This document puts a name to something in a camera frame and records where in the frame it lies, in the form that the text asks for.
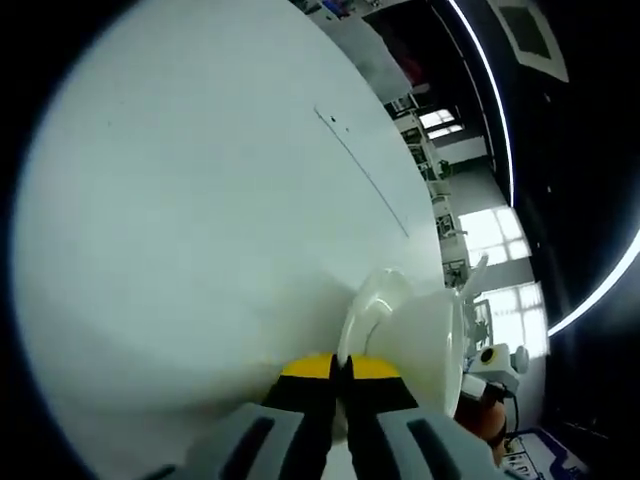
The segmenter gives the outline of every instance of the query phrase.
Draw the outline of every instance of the white table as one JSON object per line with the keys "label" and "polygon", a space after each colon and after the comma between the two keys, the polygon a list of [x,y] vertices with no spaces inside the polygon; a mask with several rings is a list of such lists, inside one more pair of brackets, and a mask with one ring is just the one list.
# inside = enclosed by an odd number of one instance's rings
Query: white table
{"label": "white table", "polygon": [[51,104],[16,208],[25,348],[103,478],[180,460],[284,362],[335,349],[372,268],[443,281],[400,134],[285,0],[137,5]]}

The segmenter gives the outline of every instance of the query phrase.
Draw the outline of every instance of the scratch mark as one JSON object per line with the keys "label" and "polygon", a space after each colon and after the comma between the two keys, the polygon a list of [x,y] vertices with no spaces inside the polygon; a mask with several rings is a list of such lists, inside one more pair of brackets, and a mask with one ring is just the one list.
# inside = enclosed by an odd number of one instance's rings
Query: scratch mark
{"label": "scratch mark", "polygon": [[376,192],[378,192],[378,195],[380,196],[380,198],[382,199],[382,201],[384,202],[384,204],[387,206],[387,209],[391,212],[391,215],[393,215],[393,218],[396,219],[396,222],[398,223],[398,226],[402,229],[403,233],[405,234],[405,236],[407,238],[409,238],[409,233],[407,232],[407,229],[404,228],[404,225],[402,224],[402,222],[400,221],[400,218],[398,218],[398,215],[396,215],[396,212],[393,211],[393,208],[391,208],[391,205],[389,205],[389,202],[387,201],[387,199],[384,197],[384,195],[382,194],[382,192],[380,191],[380,189],[378,188],[378,186],[375,184],[375,182],[373,181],[373,179],[371,178],[371,175],[369,175],[369,172],[367,172],[364,167],[362,166],[362,164],[358,161],[358,159],[356,158],[356,156],[353,154],[353,152],[349,149],[349,147],[347,147],[347,145],[342,141],[342,139],[340,138],[340,136],[336,133],[336,131],[333,129],[333,127],[331,126],[331,124],[329,122],[327,122],[324,117],[320,114],[320,112],[318,111],[318,107],[314,106],[313,107],[313,111],[316,112],[316,115],[318,116],[318,118],[320,120],[322,120],[322,123],[324,123],[327,128],[329,130],[331,130],[331,133],[333,133],[333,136],[336,137],[336,139],[340,142],[340,145],[342,145],[342,147],[347,151],[347,153],[349,153],[349,156],[353,159],[353,161],[355,162],[355,164],[358,166],[358,168],[360,168],[360,171],[362,171],[362,173],[364,173],[364,176],[367,177],[367,180],[369,180],[369,183],[371,183],[371,185],[373,186],[373,188],[375,188]]}

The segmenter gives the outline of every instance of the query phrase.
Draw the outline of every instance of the white tabletop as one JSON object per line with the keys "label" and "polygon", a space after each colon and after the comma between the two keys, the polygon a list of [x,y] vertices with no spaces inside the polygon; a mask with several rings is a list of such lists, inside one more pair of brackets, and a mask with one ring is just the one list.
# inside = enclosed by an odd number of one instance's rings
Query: white tabletop
{"label": "white tabletop", "polygon": [[334,350],[374,267],[443,282],[400,134],[285,0],[136,6],[62,85],[16,208],[25,348],[104,478],[179,460],[203,418]]}

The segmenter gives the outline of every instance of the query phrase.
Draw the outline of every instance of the led light strip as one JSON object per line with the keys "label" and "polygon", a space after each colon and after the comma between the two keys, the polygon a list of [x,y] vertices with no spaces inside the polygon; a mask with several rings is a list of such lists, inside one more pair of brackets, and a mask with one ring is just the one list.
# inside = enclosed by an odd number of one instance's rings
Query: led light strip
{"label": "led light strip", "polygon": [[573,312],[567,315],[560,323],[554,325],[549,329],[549,336],[553,336],[556,333],[567,328],[573,322],[575,322],[580,316],[582,316],[587,310],[593,307],[609,290],[613,287],[620,277],[624,275],[624,272],[631,266],[635,258],[640,253],[640,230],[636,233],[636,237],[631,242],[631,245],[627,249],[626,253],[622,256],[616,267],[611,270],[611,273],[604,279],[604,282],[596,288],[589,297],[580,304]]}
{"label": "led light strip", "polygon": [[471,36],[471,40],[473,40],[473,43],[475,44],[476,49],[480,54],[482,63],[484,63],[484,68],[487,70],[487,75],[489,75],[489,82],[491,83],[491,88],[493,88],[493,93],[496,96],[496,102],[498,103],[498,112],[500,113],[500,121],[502,122],[502,129],[504,130],[504,143],[507,147],[507,160],[509,161],[509,199],[510,199],[509,204],[513,207],[515,206],[515,184],[514,184],[514,178],[513,178],[513,159],[511,157],[511,140],[509,139],[509,129],[507,128],[507,118],[504,115],[504,107],[502,105],[502,98],[500,98],[500,92],[498,92],[498,85],[496,84],[496,79],[493,76],[493,71],[489,66],[487,55],[484,53],[484,50],[482,49],[482,45],[480,45],[480,40],[478,40],[478,36],[476,35],[476,32],[474,32],[473,29],[471,28],[471,24],[469,23],[469,20],[467,20],[467,17],[464,16],[464,13],[462,13],[462,10],[460,10],[460,7],[458,6],[458,4],[456,4],[454,0],[447,0],[447,1],[453,7],[455,12],[458,14],[458,16],[460,17],[460,20],[462,20],[462,23],[467,29],[467,32],[469,32],[469,35]]}

